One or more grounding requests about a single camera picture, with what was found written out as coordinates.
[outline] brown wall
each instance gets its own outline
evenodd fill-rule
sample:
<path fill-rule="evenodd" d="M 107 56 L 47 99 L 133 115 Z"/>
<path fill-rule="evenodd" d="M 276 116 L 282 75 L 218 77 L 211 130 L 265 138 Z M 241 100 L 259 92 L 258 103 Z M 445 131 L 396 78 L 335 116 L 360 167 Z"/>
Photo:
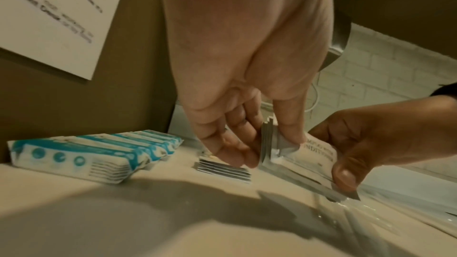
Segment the brown wall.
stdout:
<path fill-rule="evenodd" d="M 160 0 L 120 0 L 91 81 L 0 49 L 0 163 L 11 139 L 166 130 L 175 100 Z"/>

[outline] white cable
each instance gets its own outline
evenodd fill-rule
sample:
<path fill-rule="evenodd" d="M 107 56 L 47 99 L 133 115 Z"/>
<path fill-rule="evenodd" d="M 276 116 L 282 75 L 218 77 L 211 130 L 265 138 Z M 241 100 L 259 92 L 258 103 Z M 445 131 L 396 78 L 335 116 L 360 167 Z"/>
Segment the white cable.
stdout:
<path fill-rule="evenodd" d="M 310 112 L 310 111 L 314 110 L 316 108 L 316 106 L 318 105 L 319 99 L 320 99 L 319 91 L 316 88 L 316 86 L 314 85 L 314 83 L 311 83 L 311 86 L 316 91 L 316 100 L 314 101 L 313 105 L 309 109 L 305 110 L 305 112 Z M 268 102 L 264 102 L 263 101 L 262 104 L 261 104 L 261 107 L 264 108 L 264 109 L 269 109 L 270 111 L 273 111 L 273 105 L 268 103 Z"/>

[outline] brown panel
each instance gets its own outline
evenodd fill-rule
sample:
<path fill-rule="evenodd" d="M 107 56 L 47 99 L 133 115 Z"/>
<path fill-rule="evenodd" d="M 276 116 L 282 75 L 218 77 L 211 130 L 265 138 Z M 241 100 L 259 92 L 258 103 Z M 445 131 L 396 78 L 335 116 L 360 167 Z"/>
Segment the brown panel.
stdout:
<path fill-rule="evenodd" d="M 335 0 L 362 26 L 457 58 L 457 0 Z"/>
<path fill-rule="evenodd" d="M 166 130 L 175 100 L 160 0 L 120 0 L 91 81 L 0 50 L 0 163 L 11 139 Z"/>

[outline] stack of packets on table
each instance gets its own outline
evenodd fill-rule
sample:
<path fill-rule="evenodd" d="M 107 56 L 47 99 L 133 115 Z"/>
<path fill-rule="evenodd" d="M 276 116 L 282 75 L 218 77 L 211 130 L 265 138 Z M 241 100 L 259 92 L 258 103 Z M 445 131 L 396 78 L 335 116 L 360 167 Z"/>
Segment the stack of packets on table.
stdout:
<path fill-rule="evenodd" d="M 9 141 L 14 166 L 56 175 L 118 184 L 148 163 L 171 155 L 179 137 L 144 130 L 119 134 Z"/>

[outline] person's left hand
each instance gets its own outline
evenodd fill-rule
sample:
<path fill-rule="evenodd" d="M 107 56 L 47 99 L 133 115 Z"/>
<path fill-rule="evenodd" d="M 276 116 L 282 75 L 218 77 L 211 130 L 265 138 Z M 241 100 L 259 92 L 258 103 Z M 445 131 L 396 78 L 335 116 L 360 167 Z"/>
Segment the person's left hand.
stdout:
<path fill-rule="evenodd" d="M 306 92 L 331 41 L 333 0 L 163 3 L 179 100 L 215 156 L 258 164 L 260 92 L 273 100 L 281 133 L 304 142 Z"/>

